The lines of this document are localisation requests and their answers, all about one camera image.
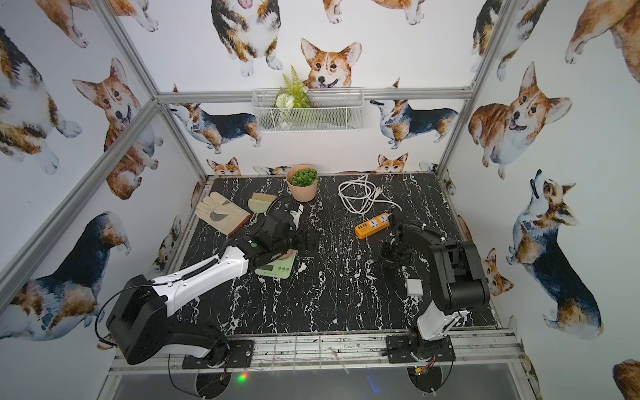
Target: black mounting plate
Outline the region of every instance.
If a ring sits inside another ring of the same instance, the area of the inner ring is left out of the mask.
[[[433,344],[437,347],[430,349],[429,351],[421,351],[421,357],[416,360],[418,355],[414,351],[414,346],[411,344],[411,340],[409,336],[387,336],[387,353],[390,364],[415,364],[421,365],[425,362],[429,362],[431,359],[431,355],[436,355],[436,361],[455,361],[456,354],[453,351],[453,345],[451,344],[451,339],[448,336],[445,336],[444,339],[439,342],[434,342]]]
[[[251,366],[253,358],[253,340],[230,340],[231,357],[229,358],[229,368],[248,368]],[[209,365],[209,361],[204,358],[185,356],[182,361],[182,369],[205,369],[224,368],[224,365]]]

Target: green digital scale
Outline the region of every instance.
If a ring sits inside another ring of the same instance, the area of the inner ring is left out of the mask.
[[[284,260],[272,261],[265,266],[261,266],[255,270],[255,273],[262,276],[270,276],[272,278],[287,279],[291,275],[293,262],[296,260],[297,250],[293,250],[291,256]]]

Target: potted plant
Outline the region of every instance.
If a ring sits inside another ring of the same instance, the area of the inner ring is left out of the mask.
[[[287,185],[293,198],[301,203],[310,202],[318,190],[318,172],[309,165],[298,165],[287,172]]]

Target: small white box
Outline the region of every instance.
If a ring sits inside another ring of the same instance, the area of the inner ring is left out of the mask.
[[[407,296],[422,297],[422,281],[419,279],[407,279],[404,283]]]

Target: green succulent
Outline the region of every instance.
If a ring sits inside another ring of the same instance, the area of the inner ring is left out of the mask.
[[[293,175],[293,178],[291,179],[291,184],[293,186],[300,187],[311,186],[314,184],[316,179],[318,179],[318,172],[311,168],[307,168],[305,170],[296,172],[296,174]]]

